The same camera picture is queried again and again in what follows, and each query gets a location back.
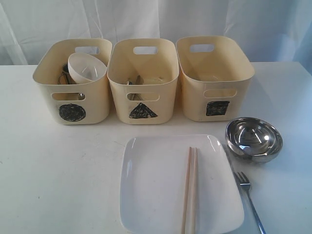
storage bin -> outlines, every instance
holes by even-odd
[[[184,115],[194,121],[235,118],[254,68],[227,37],[187,37],[176,43]]]
[[[95,46],[93,56],[106,66],[112,51],[112,43],[105,39],[68,39],[57,42],[45,54],[37,66],[33,79],[38,84],[54,120],[60,124],[98,123],[109,114],[109,85],[104,77],[87,84],[58,84],[68,57],[78,47]]]
[[[171,41],[118,42],[107,72],[118,118],[128,124],[168,121],[173,114],[178,75],[176,48]]]

white table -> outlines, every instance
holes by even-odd
[[[296,62],[253,63],[256,76],[240,116],[273,124],[284,148],[253,166],[232,158],[253,183],[252,198],[268,234],[312,228],[312,77]],[[211,134],[226,122],[193,122],[179,104],[162,125],[121,123],[112,109],[95,125],[56,124],[32,81],[35,66],[1,66],[0,233],[125,234],[119,181],[126,142],[139,135]],[[243,196],[245,221],[233,234],[257,234]]]

bin handle hole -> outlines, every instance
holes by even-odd
[[[194,44],[190,46],[191,53],[211,52],[214,49],[215,49],[215,45],[213,44]]]
[[[82,101],[86,99],[83,93],[53,93],[51,96],[56,101]]]
[[[158,53],[156,46],[136,46],[133,48],[133,53],[136,55],[155,55]]]
[[[75,48],[76,53],[86,53],[90,55],[98,55],[99,48],[97,46],[78,46]]]
[[[209,89],[204,92],[205,98],[232,98],[237,94],[236,89]]]
[[[157,93],[128,93],[127,99],[129,101],[158,101],[160,95]]]

fork handle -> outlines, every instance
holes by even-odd
[[[265,232],[265,230],[264,230],[264,227],[263,227],[263,225],[262,225],[262,223],[261,223],[261,221],[260,221],[260,218],[259,218],[259,216],[258,216],[258,214],[257,214],[257,211],[255,210],[255,207],[254,207],[254,204],[253,204],[253,201],[252,201],[252,199],[251,199],[251,197],[250,197],[249,192],[247,192],[247,197],[248,197],[249,202],[250,202],[250,205],[251,205],[251,207],[252,207],[253,215],[254,215],[255,221],[257,222],[257,225],[258,225],[258,228],[259,228],[259,230],[260,230],[260,233],[261,233],[261,234],[266,234],[266,232]]]

black circle label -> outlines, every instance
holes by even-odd
[[[66,104],[59,107],[59,116],[66,121],[77,122],[86,117],[86,111],[76,104]]]

